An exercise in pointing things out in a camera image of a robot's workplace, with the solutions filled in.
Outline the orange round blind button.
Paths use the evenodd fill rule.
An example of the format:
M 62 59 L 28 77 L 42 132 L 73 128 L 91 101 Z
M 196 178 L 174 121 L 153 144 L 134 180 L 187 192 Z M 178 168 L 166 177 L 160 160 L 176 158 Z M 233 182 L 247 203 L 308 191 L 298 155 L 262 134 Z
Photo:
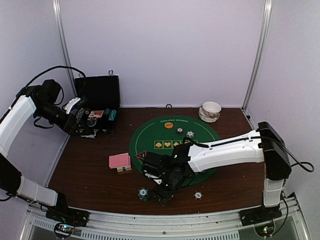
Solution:
M 172 128 L 174 127 L 174 124 L 173 124 L 172 122 L 166 122 L 166 123 L 164 124 L 164 127 L 165 127 L 166 129 L 172 129 Z

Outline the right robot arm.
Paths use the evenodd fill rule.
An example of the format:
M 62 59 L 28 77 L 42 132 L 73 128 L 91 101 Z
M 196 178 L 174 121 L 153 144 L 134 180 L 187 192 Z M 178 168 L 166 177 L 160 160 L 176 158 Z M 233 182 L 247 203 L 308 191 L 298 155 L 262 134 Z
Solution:
M 260 122 L 256 130 L 228 139 L 199 143 L 185 137 L 170 155 L 148 152 L 142 163 L 142 173 L 156 182 L 150 197 L 165 206 L 182 188 L 187 179 L 213 168 L 244 163 L 264 163 L 262 206 L 256 210 L 259 220 L 268 220 L 281 201 L 281 192 L 292 173 L 293 164 L 312 173 L 310 162 L 299 161 L 284 140 L 268 122 Z

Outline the blue tan chip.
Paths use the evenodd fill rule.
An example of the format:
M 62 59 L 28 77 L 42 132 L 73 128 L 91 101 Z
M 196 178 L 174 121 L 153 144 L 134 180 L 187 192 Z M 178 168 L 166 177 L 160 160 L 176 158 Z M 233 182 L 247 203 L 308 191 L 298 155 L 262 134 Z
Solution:
M 195 136 L 195 133 L 193 131 L 187 131 L 186 132 L 186 137 L 187 138 L 193 138 Z

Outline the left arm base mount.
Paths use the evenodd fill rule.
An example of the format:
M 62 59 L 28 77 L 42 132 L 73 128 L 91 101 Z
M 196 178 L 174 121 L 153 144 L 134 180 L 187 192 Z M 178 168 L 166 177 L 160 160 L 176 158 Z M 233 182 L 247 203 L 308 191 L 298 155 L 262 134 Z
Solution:
M 90 213 L 85 210 L 70 208 L 67 213 L 61 213 L 56 209 L 49 208 L 45 217 L 56 222 L 65 223 L 74 227 L 86 227 Z

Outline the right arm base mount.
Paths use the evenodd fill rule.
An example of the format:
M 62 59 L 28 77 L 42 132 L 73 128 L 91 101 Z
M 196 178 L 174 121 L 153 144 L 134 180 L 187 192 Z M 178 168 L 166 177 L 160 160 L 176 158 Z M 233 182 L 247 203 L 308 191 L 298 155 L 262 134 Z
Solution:
M 266 221 L 270 221 L 274 218 L 282 216 L 281 210 L 264 209 L 261 207 L 241 210 L 239 217 L 243 226 L 254 225 Z

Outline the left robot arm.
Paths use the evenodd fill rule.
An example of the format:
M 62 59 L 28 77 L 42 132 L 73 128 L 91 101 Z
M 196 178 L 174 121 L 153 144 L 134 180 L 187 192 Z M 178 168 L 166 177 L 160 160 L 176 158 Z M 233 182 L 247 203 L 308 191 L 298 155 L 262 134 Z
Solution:
M 85 96 L 77 95 L 61 108 L 57 99 L 59 95 L 64 95 L 64 91 L 58 82 L 47 79 L 41 85 L 33 84 L 36 79 L 55 69 L 59 66 L 50 67 L 33 77 L 17 93 L 0 119 L 0 188 L 6 192 L 8 199 L 18 197 L 38 203 L 52 211 L 61 222 L 67 222 L 72 218 L 72 211 L 66 196 L 26 178 L 7 159 L 12 144 L 30 117 L 36 121 L 46 119 L 52 127 L 58 126 L 68 135 L 93 133 L 81 113 L 88 102 Z

